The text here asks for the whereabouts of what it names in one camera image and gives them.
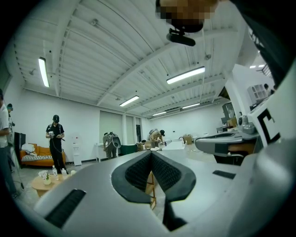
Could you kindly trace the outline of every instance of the white curtain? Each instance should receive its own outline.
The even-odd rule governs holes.
[[[123,142],[122,115],[101,111],[99,127],[100,143],[103,142],[104,133],[110,133],[111,131],[118,135],[121,143]]]
[[[126,116],[126,134],[128,138],[128,145],[135,144],[134,131],[136,128],[134,128],[133,120],[133,117]]]

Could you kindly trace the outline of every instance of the water bottle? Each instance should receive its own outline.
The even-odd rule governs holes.
[[[57,170],[56,170],[56,168],[55,168],[54,165],[52,166],[52,172],[54,173],[54,177],[55,177],[55,179],[56,179],[56,180],[59,180],[59,176],[57,175]]]
[[[63,175],[63,179],[65,180],[66,178],[68,178],[67,172],[66,170],[63,168],[62,169],[62,175]]]

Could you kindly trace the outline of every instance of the fluorescent light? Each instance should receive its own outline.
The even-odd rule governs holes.
[[[153,116],[161,115],[161,114],[164,114],[164,113],[166,113],[166,112],[157,113],[157,114],[154,114]]]
[[[126,105],[128,105],[129,103],[131,103],[131,102],[133,102],[133,101],[135,101],[135,100],[137,100],[137,99],[139,99],[139,96],[135,95],[133,98],[127,100],[126,102],[120,104],[119,106],[121,106],[121,107],[126,106]]]
[[[205,72],[205,67],[200,67],[200,68],[197,68],[197,69],[193,69],[189,72],[185,72],[183,74],[180,74],[178,76],[175,76],[175,77],[172,77],[171,79],[167,79],[167,83],[168,84],[172,84],[176,81],[180,81],[182,79],[185,79],[187,77],[191,77],[191,76],[194,76],[194,75],[197,75],[197,74],[201,74]]]
[[[194,104],[194,105],[190,105],[190,106],[185,106],[182,109],[187,109],[187,108],[198,106],[198,105],[200,105],[200,103],[197,103],[197,104]]]
[[[47,71],[46,71],[46,60],[45,58],[41,57],[38,59],[39,61],[39,67],[40,67],[40,72],[42,76],[43,83],[46,87],[49,87],[49,81],[47,78]]]

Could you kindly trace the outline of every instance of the white pillow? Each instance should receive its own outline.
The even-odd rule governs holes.
[[[27,154],[32,153],[33,151],[35,151],[34,145],[33,144],[24,144],[22,145],[22,150],[24,150]]]

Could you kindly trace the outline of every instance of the white table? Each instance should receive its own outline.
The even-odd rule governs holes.
[[[162,148],[162,150],[184,150],[186,146],[187,146],[187,141],[185,144],[183,141],[175,141],[175,142],[171,142],[169,145]]]
[[[98,162],[101,162],[102,159],[107,159],[107,154],[104,151],[103,143],[96,143],[95,145],[96,150],[96,158]]]

